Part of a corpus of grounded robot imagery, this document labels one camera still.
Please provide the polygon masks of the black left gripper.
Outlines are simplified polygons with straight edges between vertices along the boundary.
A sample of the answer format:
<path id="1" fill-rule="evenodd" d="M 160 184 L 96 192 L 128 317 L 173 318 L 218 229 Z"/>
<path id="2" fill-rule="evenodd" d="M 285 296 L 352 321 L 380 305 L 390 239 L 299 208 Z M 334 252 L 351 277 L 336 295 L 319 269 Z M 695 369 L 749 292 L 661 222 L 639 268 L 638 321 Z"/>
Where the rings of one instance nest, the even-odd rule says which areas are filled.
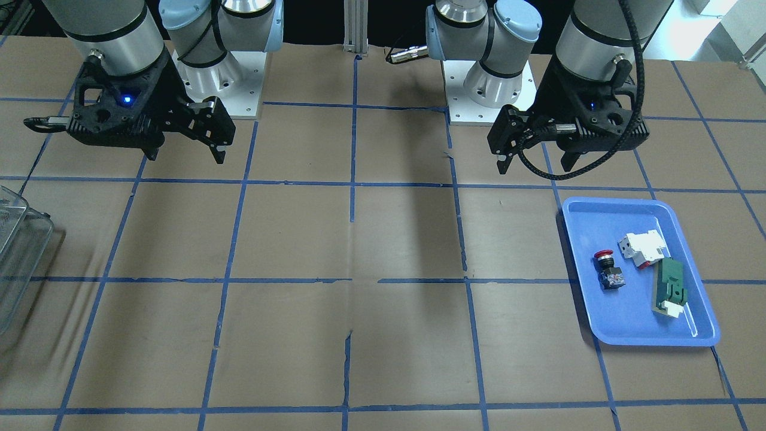
<path id="1" fill-rule="evenodd" d="M 634 104 L 637 85 L 630 77 L 632 66 L 628 60 L 619 57 L 611 65 L 616 69 L 607 73 L 606 81 L 588 81 L 567 70 L 558 57 L 553 56 L 538 86 L 531 112 L 504 105 L 491 126 L 487 142 L 496 157 L 498 173 L 505 175 L 514 156 L 536 145 L 536 135 L 529 126 L 531 114 L 535 118 L 576 126 L 576 134 L 557 137 L 557 145 L 566 151 L 560 159 L 564 172 L 573 172 L 578 159 L 588 151 L 612 149 L 633 114 L 631 109 L 621 106 L 617 97 L 628 96 Z"/>

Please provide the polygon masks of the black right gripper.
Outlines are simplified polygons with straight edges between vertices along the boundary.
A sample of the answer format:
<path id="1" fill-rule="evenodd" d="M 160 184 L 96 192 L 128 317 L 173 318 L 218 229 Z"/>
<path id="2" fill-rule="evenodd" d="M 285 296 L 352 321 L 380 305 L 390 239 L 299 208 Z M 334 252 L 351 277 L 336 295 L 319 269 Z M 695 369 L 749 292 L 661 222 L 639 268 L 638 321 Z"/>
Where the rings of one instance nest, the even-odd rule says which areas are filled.
<path id="1" fill-rule="evenodd" d="M 75 101 L 66 133 L 85 145 L 142 149 L 155 161 L 165 132 L 202 142 L 222 165 L 236 126 L 219 96 L 192 102 L 167 47 L 148 68 L 126 76 L 107 74 L 96 49 L 75 79 Z"/>

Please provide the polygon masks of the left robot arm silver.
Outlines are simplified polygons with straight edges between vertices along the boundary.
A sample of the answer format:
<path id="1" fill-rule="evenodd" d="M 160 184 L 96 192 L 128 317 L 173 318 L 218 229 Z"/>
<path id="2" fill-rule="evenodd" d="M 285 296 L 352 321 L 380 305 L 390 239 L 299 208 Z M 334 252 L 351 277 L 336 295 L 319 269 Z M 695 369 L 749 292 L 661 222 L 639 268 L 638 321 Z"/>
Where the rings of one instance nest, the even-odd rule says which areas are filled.
<path id="1" fill-rule="evenodd" d="M 463 85 L 498 109 L 487 136 L 498 172 L 512 159 L 544 179 L 572 179 L 649 138 L 643 120 L 644 46 L 670 1 L 576 1 L 534 101 L 514 106 L 523 68 L 539 40 L 541 14 L 526 1 L 437 1 L 426 43 L 436 60 L 470 60 Z"/>

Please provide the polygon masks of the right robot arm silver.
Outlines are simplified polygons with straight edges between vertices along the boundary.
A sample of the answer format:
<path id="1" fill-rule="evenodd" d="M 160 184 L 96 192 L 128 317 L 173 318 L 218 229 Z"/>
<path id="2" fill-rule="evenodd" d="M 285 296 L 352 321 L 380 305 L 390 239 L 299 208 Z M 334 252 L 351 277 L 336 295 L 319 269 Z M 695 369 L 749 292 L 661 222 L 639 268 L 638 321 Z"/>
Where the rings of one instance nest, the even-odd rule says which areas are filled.
<path id="1" fill-rule="evenodd" d="M 257 117 L 266 54 L 284 40 L 282 1 L 47 1 L 84 62 L 68 116 L 31 117 L 38 133 L 139 149 L 155 160 L 165 134 L 202 142 L 217 164 L 233 118 Z"/>

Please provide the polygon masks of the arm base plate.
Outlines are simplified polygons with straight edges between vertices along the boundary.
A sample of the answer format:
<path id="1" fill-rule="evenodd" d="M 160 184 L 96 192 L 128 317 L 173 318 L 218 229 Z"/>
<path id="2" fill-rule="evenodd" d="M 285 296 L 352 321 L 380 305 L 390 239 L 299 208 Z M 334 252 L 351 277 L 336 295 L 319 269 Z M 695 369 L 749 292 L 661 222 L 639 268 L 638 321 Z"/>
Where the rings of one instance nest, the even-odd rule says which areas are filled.
<path id="1" fill-rule="evenodd" d="M 186 94 L 196 102 L 218 96 L 233 119 L 256 120 L 259 117 L 268 53 L 230 51 L 219 63 L 207 68 L 184 65 L 172 53 Z"/>
<path id="2" fill-rule="evenodd" d="M 489 74 L 470 60 L 443 61 L 442 69 L 452 125 L 490 126 L 501 107 L 528 110 L 536 96 L 529 62 L 520 75 L 510 78 Z"/>

